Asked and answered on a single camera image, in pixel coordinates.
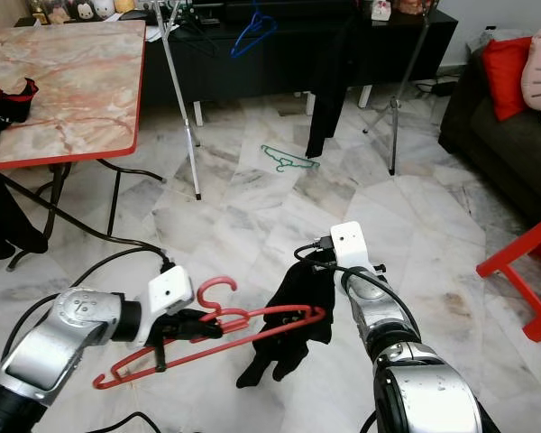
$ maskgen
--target cabinet leg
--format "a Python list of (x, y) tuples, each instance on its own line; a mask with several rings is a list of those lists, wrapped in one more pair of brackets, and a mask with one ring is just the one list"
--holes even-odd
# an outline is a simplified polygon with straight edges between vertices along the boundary
[(315, 95), (313, 95), (310, 92), (307, 92), (307, 108), (305, 109), (305, 113), (307, 113), (307, 115), (313, 115), (314, 109), (315, 109)]
[(200, 108), (200, 101), (195, 101), (192, 103), (195, 108), (195, 119), (197, 120), (197, 126), (203, 126), (204, 122), (202, 121), (202, 109)]
[(361, 97), (359, 97), (359, 108), (365, 108), (369, 102), (372, 86), (363, 86)]

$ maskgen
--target black cable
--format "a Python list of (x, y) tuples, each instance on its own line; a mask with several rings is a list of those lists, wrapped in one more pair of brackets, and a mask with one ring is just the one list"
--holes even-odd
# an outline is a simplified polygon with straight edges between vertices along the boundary
[(28, 317), (45, 303), (55, 300), (58, 295), (59, 295), (58, 293), (54, 293), (52, 295), (48, 295), (46, 298), (40, 299), (38, 302), (32, 305), (29, 309), (27, 309), (24, 312), (24, 314), (22, 314), (22, 316), (18, 319), (18, 321), (12, 328), (12, 331), (10, 331), (10, 336), (8, 336), (8, 339), (6, 340), (6, 344), (4, 346), (4, 350), (2, 351), (0, 362), (4, 361), (4, 359), (10, 353), (10, 349), (12, 349), (12, 343), (14, 342), (14, 339), (16, 338), (16, 334), (18, 334), (18, 331), (20, 331), (20, 328), (22, 327), (24, 322), (28, 319)]
[(154, 424), (154, 422), (152, 421), (152, 419), (150, 419), (146, 414), (142, 413), (142, 412), (134, 412), (134, 413), (131, 413), (129, 416), (127, 416), (125, 419), (123, 419), (122, 421), (118, 421), (116, 424), (114, 424), (113, 426), (110, 426), (110, 427), (104, 427), (104, 428), (101, 428), (99, 430), (91, 430), (91, 431), (88, 431), (87, 433), (106, 433), (108, 431), (113, 431), (113, 430), (116, 430), (117, 428), (120, 428), (121, 426), (123, 426), (124, 424), (126, 424), (128, 421), (130, 421), (132, 418), (134, 417), (140, 417), (142, 419), (144, 419), (146, 422), (148, 422), (148, 425), (151, 426), (151, 428), (155, 431), (155, 433), (160, 433), (160, 430), (159, 428), (156, 426), (156, 424)]
[(332, 271), (348, 272), (351, 275), (354, 275), (355, 277), (362, 278), (363, 280), (366, 280), (369, 283), (377, 286), (379, 289), (381, 289), (382, 291), (387, 293), (389, 296), (391, 296), (395, 300), (395, 302), (399, 304), (399, 306), (403, 309), (403, 311), (405, 311), (405, 314), (407, 315), (408, 320), (411, 322), (411, 325), (415, 329), (415, 332), (417, 332), (417, 335), (419, 336), (419, 338), (421, 337), (421, 333), (418, 330), (417, 322), (415, 318), (413, 317), (413, 314), (411, 313), (411, 311), (408, 309), (407, 305), (405, 305), (405, 302), (403, 302), (403, 300), (399, 297), (399, 295), (395, 293), (393, 290), (389, 289), (382, 281), (380, 281), (377, 278), (372, 278), (370, 275), (367, 275), (365, 273), (360, 273), (358, 271), (344, 268), (343, 266), (338, 266), (336, 264), (323, 263), (317, 260), (308, 259), (307, 257), (302, 257), (299, 254), (301, 251), (305, 251), (305, 250), (309, 250), (311, 248), (317, 248), (317, 247), (318, 247), (318, 244), (309, 244), (309, 245), (301, 246), (300, 248), (297, 248), (295, 250), (295, 257), (297, 258), (297, 260), (300, 260), (301, 262), (314, 264), (315, 266), (320, 266), (322, 268), (329, 269)]
[(138, 252), (141, 252), (141, 251), (149, 251), (148, 248), (144, 247), (144, 246), (140, 246), (138, 248), (131, 248), (130, 250), (124, 250), (124, 251), (121, 251), (120, 253), (116, 253), (116, 254), (112, 254), (112, 255), (109, 255), (108, 257), (106, 257), (104, 260), (101, 260), (100, 262), (98, 263), (95, 263), (94, 265), (92, 265), (90, 268), (88, 268), (88, 270), (86, 272), (84, 272), (82, 275), (80, 275), (78, 277), (78, 279), (76, 281), (74, 281), (70, 287), (76, 287), (78, 286), (82, 281), (84, 281), (86, 278), (88, 278), (88, 276), (94, 272), (96, 269), (100, 268), (101, 266), (104, 266), (105, 264), (107, 264), (108, 262), (111, 262), (112, 260), (114, 259), (117, 259), (119, 257), (122, 257), (124, 255), (127, 255), (127, 254), (130, 254), (130, 253), (138, 253)]
[(374, 410), (369, 418), (367, 418), (366, 421), (364, 421), (364, 424), (362, 425), (360, 433), (367, 433), (369, 431), (369, 428), (371, 428), (372, 424), (377, 419), (377, 411)]

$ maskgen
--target white wall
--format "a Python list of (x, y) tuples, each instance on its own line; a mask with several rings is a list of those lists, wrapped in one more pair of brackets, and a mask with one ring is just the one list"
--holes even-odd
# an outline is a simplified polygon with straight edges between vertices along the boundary
[(0, 28), (13, 27), (18, 18), (28, 15), (24, 0), (0, 0)]
[(439, 10), (459, 21), (443, 65), (465, 63), (465, 43), (487, 25), (534, 32), (541, 28), (541, 0), (440, 0)]

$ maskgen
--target black cloth on table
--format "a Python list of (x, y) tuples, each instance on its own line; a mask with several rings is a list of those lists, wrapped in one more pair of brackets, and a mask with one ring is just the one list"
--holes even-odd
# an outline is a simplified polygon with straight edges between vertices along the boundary
[[(0, 89), (0, 133), (12, 122), (26, 120), (37, 91), (34, 81), (29, 78), (18, 95), (8, 95)], [(48, 241), (18, 207), (0, 175), (0, 259), (14, 254), (13, 245), (32, 253), (44, 253), (48, 249)]]

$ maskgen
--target green hanger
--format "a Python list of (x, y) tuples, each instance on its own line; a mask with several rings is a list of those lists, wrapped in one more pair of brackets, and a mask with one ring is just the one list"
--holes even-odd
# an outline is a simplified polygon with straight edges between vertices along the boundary
[[(313, 169), (315, 167), (320, 167), (321, 165), (318, 162), (306, 160), (304, 158), (299, 158), (298, 156), (291, 155), (290, 153), (279, 151), (278, 149), (267, 146), (266, 144), (263, 144), (261, 146), (261, 149), (263, 152), (269, 155), (274, 161), (280, 164), (279, 166), (277, 166), (277, 169), (276, 169), (279, 173), (284, 172), (283, 167), (300, 167), (301, 169)], [(289, 158), (285, 158), (285, 156), (294, 158), (294, 161)]]

